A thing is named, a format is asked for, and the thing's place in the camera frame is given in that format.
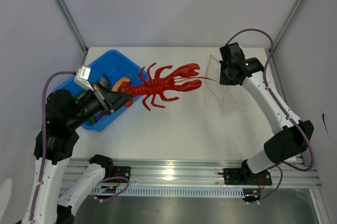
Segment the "toy steak slice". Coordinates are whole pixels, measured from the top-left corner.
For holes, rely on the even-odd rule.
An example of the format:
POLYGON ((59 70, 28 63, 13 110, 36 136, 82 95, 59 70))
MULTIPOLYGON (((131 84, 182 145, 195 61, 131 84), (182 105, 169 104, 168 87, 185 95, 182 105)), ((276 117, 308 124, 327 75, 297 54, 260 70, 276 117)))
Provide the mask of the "toy steak slice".
POLYGON ((122 86, 122 84, 126 82, 126 83, 130 83, 131 80, 127 77, 122 77, 121 79, 119 79, 114 86, 112 87, 111 91, 118 91, 119 88, 122 86))

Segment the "clear pink-dotted zip bag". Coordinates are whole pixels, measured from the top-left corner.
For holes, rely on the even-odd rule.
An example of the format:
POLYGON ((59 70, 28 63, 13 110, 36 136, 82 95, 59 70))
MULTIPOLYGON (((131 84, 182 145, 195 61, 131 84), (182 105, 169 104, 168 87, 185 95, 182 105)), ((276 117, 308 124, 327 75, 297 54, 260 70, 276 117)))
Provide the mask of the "clear pink-dotted zip bag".
POLYGON ((205 71, 205 77, 208 78, 205 80, 205 84, 209 92, 228 112, 248 111, 251 105, 249 93, 240 85, 220 85, 220 70, 220 61, 209 53, 209 61, 205 71))

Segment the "red toy lobster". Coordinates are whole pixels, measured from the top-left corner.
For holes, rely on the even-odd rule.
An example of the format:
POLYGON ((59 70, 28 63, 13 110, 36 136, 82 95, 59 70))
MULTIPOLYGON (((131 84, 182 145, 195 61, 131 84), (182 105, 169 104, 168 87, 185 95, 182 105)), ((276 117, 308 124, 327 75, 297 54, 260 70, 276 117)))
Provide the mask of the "red toy lobster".
POLYGON ((168 90, 177 92, 193 91, 202 86, 203 80, 208 79, 205 76, 199 76, 197 71, 200 69, 200 66, 197 63, 180 66, 165 77, 161 77, 161 73, 166 69, 172 69, 173 66, 162 66, 155 71, 154 76, 151 76, 150 69, 155 65, 156 63, 153 63, 147 70, 144 70, 144 68, 140 70, 138 77, 142 82, 141 84, 133 86, 131 82, 124 82, 119 88, 118 91, 132 95, 132 99, 125 104, 126 107, 131 107, 136 97, 143 96, 142 104, 147 110, 151 110, 146 103, 149 98, 151 98, 151 105, 153 107, 165 108, 165 106, 155 102, 156 96, 159 96, 165 102, 176 101, 179 97, 167 98, 164 92, 168 90))

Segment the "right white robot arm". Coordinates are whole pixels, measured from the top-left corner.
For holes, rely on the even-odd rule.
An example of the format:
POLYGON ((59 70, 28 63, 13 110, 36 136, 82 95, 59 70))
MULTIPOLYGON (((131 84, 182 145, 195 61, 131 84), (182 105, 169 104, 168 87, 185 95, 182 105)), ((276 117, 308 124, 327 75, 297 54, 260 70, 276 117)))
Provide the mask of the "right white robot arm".
POLYGON ((269 168, 306 151, 314 126, 297 116, 274 92, 267 82, 266 68, 255 57, 245 58, 238 43, 221 47, 220 54, 220 84, 242 86, 264 113, 273 133, 260 152, 241 163, 241 179, 251 185, 264 178, 269 168))

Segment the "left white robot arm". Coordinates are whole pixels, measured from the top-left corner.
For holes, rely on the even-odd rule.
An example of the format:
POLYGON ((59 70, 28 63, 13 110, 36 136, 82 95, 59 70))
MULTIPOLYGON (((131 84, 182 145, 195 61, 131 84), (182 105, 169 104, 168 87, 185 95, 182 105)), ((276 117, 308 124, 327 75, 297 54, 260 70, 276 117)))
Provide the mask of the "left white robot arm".
POLYGON ((130 182, 114 172, 111 158, 96 154, 75 184, 59 195, 65 170, 79 139, 77 128, 97 114, 118 111, 132 96, 88 82, 84 84, 88 90, 80 99, 67 89, 48 94, 48 86, 56 76, 58 73, 49 77, 43 88, 42 129, 34 149, 33 190, 20 223, 73 223, 79 207, 97 184, 111 180, 130 182))

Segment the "blue plastic bin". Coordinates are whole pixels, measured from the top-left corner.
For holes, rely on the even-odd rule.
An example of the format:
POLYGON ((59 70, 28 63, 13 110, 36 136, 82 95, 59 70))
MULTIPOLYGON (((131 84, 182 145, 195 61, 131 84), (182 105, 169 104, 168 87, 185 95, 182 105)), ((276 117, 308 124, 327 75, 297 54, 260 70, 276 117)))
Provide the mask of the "blue plastic bin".
MULTIPOLYGON (((117 50, 105 52, 101 57, 90 63, 89 67, 91 72, 88 81, 92 85, 93 91, 99 89, 97 83, 102 75, 107 75, 111 88, 122 77, 129 78, 133 86, 142 83, 138 77, 141 70, 140 66, 117 50)), ((62 124, 69 130, 76 130, 82 126, 87 130, 102 131, 126 111, 126 107, 122 106, 111 115, 97 114, 95 125, 90 125, 90 119, 76 119, 76 95, 84 89, 74 82, 74 78, 71 77, 61 84, 56 89, 57 94, 53 96, 53 101, 47 103, 48 120, 62 124)))

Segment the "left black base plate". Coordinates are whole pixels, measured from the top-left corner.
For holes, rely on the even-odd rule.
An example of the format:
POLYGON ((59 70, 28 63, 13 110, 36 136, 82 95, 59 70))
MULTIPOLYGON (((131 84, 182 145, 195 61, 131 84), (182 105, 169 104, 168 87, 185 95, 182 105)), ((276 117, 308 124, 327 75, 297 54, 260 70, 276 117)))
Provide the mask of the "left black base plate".
POLYGON ((114 177, 124 177, 130 179, 131 167, 130 166, 114 166, 113 169, 114 177))

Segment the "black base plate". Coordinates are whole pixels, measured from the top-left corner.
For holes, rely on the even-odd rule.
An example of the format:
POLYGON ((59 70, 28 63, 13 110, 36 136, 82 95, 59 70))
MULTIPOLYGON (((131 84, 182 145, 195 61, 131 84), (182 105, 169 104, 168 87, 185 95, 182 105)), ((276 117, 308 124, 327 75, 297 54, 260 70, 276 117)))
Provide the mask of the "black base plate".
POLYGON ((272 178, 270 172, 267 170, 253 174, 249 170, 245 170, 243 168, 224 168, 218 173, 218 175, 223 177, 226 185, 272 185, 272 178))
POLYGON ((130 166, 114 166, 113 169, 114 177, 124 177, 130 179, 131 167, 130 166))

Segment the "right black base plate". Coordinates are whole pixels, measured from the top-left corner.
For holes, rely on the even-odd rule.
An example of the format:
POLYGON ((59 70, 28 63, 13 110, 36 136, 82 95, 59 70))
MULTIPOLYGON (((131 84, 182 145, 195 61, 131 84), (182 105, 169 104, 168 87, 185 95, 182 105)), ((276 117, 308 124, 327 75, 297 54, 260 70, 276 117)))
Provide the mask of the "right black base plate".
POLYGON ((267 170, 253 174, 249 170, 245 170, 243 168, 224 168, 218 173, 218 175, 223 177, 226 185, 272 185, 272 178, 270 172, 267 170))

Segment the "aluminium mounting rail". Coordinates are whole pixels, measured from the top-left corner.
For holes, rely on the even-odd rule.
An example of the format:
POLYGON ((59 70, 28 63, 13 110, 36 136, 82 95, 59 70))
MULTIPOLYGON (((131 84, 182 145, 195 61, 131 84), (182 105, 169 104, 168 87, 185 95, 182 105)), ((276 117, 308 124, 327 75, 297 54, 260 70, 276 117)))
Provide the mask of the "aluminium mounting rail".
MULTIPOLYGON (((202 187, 202 188, 251 188, 251 185, 227 185, 221 174, 224 168, 238 168, 238 161, 186 161, 186 160, 145 160, 114 159, 114 166, 131 168, 130 185, 140 187, 202 187)), ((270 170, 270 186, 277 186, 283 174, 280 188, 287 189, 320 189, 321 179, 316 169, 300 172, 281 165, 270 170)))

